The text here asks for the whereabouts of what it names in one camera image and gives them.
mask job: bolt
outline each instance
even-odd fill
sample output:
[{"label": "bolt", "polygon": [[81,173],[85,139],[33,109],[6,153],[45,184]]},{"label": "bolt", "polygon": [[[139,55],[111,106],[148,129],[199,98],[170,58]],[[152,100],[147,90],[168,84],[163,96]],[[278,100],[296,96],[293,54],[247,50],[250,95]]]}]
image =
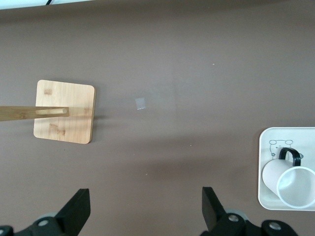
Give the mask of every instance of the bolt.
[{"label": "bolt", "polygon": [[236,215],[229,215],[228,219],[232,222],[238,222],[239,221],[239,219]]},{"label": "bolt", "polygon": [[273,230],[280,230],[281,229],[281,226],[276,222],[270,222],[269,227]]},{"label": "bolt", "polygon": [[48,220],[42,220],[38,223],[38,226],[44,226],[48,224]]}]

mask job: cartoon drawing on tray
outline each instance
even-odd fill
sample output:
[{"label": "cartoon drawing on tray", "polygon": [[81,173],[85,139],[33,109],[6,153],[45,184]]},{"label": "cartoon drawing on tray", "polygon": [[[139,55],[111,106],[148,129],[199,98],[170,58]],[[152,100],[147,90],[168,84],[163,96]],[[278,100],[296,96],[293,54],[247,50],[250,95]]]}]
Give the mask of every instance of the cartoon drawing on tray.
[{"label": "cartoon drawing on tray", "polygon": [[272,159],[275,158],[275,156],[279,156],[280,150],[282,148],[291,148],[293,144],[293,140],[270,140],[269,141],[270,147],[270,153],[272,156]]}]

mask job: mug rim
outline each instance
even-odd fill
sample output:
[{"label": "mug rim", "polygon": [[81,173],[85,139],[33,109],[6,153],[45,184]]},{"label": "mug rim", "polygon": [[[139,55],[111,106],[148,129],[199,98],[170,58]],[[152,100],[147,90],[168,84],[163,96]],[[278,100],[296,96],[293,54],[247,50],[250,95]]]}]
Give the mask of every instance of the mug rim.
[{"label": "mug rim", "polygon": [[279,179],[278,179],[278,181],[277,181],[277,187],[276,187],[276,189],[277,189],[277,195],[278,195],[278,197],[280,198],[280,200],[281,200],[284,204],[286,204],[288,207],[295,208],[295,209],[304,209],[304,208],[310,207],[311,205],[313,205],[313,204],[315,203],[315,196],[314,196],[314,199],[313,199],[310,203],[308,203],[308,204],[306,204],[306,205],[303,205],[303,206],[294,206],[294,205],[291,205],[290,203],[288,203],[287,201],[285,201],[285,200],[282,198],[282,196],[281,196],[281,194],[280,194],[280,191],[279,191],[280,179],[281,179],[286,173],[288,173],[288,172],[290,172],[290,171],[293,171],[293,170],[296,170],[296,169],[303,169],[303,170],[309,171],[309,172],[311,172],[311,173],[313,174],[313,177],[315,178],[315,171],[313,171],[312,169],[310,169],[310,168],[308,168],[308,167],[304,167],[304,166],[294,166],[294,167],[292,167],[292,168],[289,168],[289,169],[287,169],[286,171],[284,171],[284,172],[280,175],[280,177],[279,177]]}]

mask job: wooden base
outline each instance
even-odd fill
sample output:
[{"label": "wooden base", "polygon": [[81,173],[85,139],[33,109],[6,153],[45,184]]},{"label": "wooden base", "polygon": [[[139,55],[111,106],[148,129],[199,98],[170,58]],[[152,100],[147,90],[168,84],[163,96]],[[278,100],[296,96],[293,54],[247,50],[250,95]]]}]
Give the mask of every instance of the wooden base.
[{"label": "wooden base", "polygon": [[36,106],[69,107],[69,117],[35,119],[35,137],[78,144],[91,141],[95,107],[93,86],[40,80]]}]

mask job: wooden stand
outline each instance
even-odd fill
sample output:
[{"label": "wooden stand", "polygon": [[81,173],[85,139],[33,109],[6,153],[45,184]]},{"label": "wooden stand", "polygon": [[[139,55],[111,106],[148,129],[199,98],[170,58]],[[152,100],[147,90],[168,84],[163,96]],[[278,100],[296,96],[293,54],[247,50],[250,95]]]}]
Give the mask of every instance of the wooden stand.
[{"label": "wooden stand", "polygon": [[0,121],[35,119],[37,138],[87,144],[92,139],[94,107],[94,87],[40,80],[36,106],[0,106]]}]

